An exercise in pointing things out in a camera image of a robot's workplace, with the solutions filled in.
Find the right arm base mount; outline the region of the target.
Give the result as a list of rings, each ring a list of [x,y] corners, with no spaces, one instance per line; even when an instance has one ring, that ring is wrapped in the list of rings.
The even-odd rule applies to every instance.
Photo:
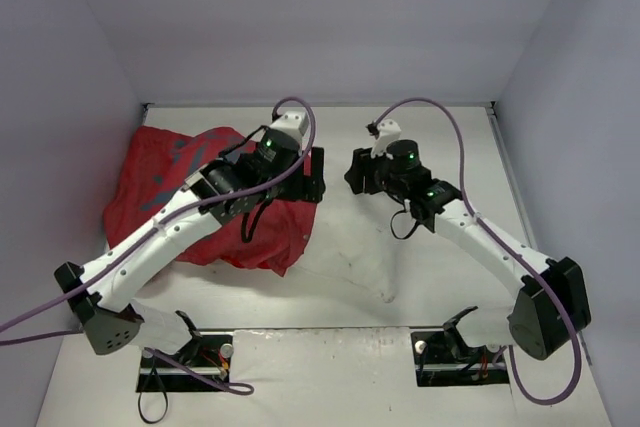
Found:
[[[477,306],[468,307],[438,328],[411,331],[415,380],[419,388],[509,384],[504,354],[487,345],[469,346],[459,332],[459,322],[477,309]]]

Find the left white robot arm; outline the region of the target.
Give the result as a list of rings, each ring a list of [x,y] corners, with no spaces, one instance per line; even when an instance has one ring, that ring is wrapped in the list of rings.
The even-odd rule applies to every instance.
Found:
[[[182,311],[163,312],[136,301],[138,291],[201,239],[236,218],[275,201],[319,203],[324,150],[300,149],[300,141],[266,129],[250,153],[234,162],[220,156],[190,175],[169,202],[141,227],[97,259],[67,262],[54,273],[93,351],[113,354],[126,345],[164,353],[175,365],[191,365],[202,335]]]

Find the red navy pillowcase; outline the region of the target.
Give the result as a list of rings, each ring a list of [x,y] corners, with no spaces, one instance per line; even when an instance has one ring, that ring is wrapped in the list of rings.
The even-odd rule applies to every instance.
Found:
[[[188,136],[149,126],[133,134],[115,197],[103,212],[107,243],[113,247],[169,202],[184,180],[243,136],[215,127]],[[179,255],[178,262],[207,266],[216,261],[240,269],[266,269],[279,276],[302,256],[310,240],[316,206],[276,200],[264,211],[234,219]]]

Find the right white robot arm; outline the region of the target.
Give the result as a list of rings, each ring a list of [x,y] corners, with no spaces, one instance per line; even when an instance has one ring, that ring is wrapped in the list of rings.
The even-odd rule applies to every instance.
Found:
[[[581,267],[569,257],[554,260],[470,214],[461,191],[422,165],[415,141],[393,141],[380,153],[354,150],[344,178],[354,194],[383,192],[401,204],[415,226],[455,244],[512,297],[505,309],[472,306],[457,314],[442,335],[449,356],[464,359],[482,345],[516,345],[545,360],[569,342],[569,326],[581,331],[591,323]]]

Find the white pillow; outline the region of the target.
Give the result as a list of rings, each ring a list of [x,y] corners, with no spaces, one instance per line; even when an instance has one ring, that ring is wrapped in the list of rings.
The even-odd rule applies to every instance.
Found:
[[[307,246],[286,273],[352,285],[390,304],[398,294],[398,257],[390,219],[401,209],[385,194],[354,194],[343,175],[349,159],[328,155],[326,192]]]

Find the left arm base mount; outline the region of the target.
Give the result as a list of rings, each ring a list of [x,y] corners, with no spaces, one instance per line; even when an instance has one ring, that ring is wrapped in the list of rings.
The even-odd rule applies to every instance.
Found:
[[[189,343],[171,358],[196,372],[198,375],[220,384],[230,383],[233,334],[224,331],[200,331],[200,338]],[[194,378],[171,363],[156,357],[140,358],[137,393],[196,393],[220,392]]]

